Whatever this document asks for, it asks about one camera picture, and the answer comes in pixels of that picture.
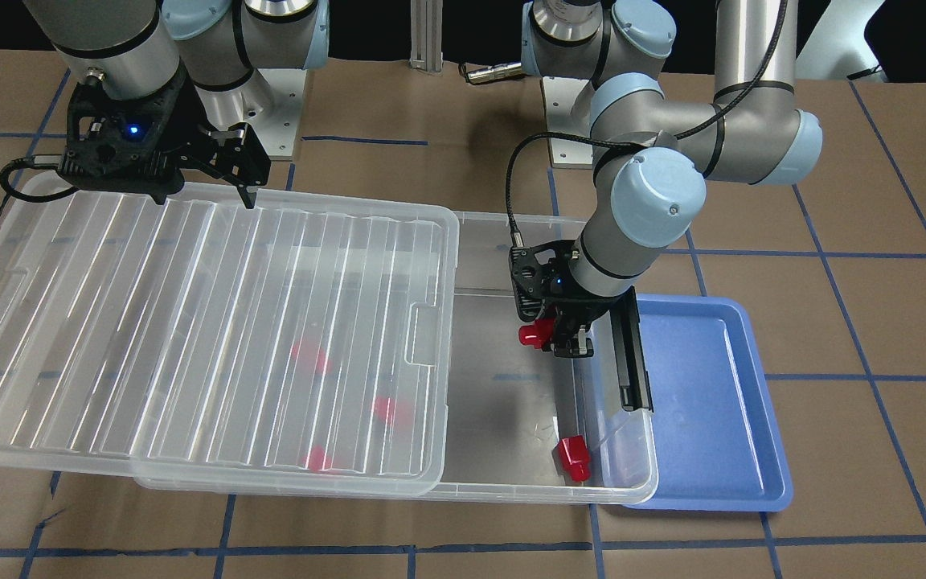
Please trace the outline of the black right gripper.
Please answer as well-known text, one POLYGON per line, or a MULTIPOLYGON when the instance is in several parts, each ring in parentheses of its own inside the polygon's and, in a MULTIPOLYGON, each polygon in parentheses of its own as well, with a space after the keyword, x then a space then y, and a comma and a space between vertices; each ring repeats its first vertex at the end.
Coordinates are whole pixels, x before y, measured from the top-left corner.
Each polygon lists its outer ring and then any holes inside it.
MULTIPOLYGON (((271 158, 250 122, 236 122, 228 129, 198 127, 178 148, 181 167, 199 170, 213 179, 240 188, 243 205, 255 208, 258 187, 271 175, 271 158)), ((178 181, 150 183, 150 197, 164 205, 178 193, 178 181)))

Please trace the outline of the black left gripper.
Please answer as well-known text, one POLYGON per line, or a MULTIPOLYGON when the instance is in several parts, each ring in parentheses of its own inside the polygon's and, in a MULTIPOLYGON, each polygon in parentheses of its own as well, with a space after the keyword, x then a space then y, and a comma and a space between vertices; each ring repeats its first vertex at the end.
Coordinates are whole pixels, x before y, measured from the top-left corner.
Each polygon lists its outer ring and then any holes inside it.
POLYGON ((555 321, 552 323, 551 353, 556 358, 584 359, 595 355, 595 346, 589 331, 592 323, 603 318, 611 306, 620 299, 580 298, 559 299, 551 302, 555 321))

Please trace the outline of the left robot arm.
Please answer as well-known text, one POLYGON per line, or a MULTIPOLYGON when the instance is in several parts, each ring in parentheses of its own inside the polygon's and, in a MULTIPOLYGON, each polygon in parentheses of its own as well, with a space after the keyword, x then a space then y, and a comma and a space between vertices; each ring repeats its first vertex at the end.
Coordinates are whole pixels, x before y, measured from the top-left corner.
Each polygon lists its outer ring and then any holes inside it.
POLYGON ((587 129, 524 139, 592 148, 596 208, 574 240, 538 249, 510 220, 510 270, 521 344, 559 358, 592 355, 589 331, 632 293, 662 250, 683 238, 709 181, 790 186, 823 142, 795 104, 797 3, 717 1, 715 88, 708 102, 669 98, 659 74, 677 25, 655 1, 529 1, 522 8, 527 76, 587 82, 587 129))

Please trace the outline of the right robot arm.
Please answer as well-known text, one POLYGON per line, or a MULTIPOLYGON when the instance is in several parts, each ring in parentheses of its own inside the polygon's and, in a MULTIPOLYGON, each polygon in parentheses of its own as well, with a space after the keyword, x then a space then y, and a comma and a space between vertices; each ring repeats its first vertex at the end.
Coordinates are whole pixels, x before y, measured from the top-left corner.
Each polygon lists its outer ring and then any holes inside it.
POLYGON ((247 209, 268 182, 260 128, 280 102, 264 70, 311 70, 330 54, 327 1, 28 1, 76 78, 61 154, 8 162, 0 186, 48 203, 77 191, 158 205, 194 170, 247 209))

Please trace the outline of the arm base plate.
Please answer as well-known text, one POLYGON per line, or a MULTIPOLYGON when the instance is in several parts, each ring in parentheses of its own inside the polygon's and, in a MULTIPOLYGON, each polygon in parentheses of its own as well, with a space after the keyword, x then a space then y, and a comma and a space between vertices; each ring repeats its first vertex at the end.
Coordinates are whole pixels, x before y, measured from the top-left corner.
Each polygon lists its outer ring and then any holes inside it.
MULTIPOLYGON (((588 137, 589 104, 594 95, 591 82, 581 78, 547 76, 541 78, 541 87, 548 131, 588 137)), ((554 168, 592 168, 592 147, 589 144, 552 139, 550 151, 554 168)))
POLYGON ((309 73, 302 69, 264 68, 260 75, 267 82, 268 99, 262 113, 253 118, 253 127, 272 160, 293 161, 309 73))

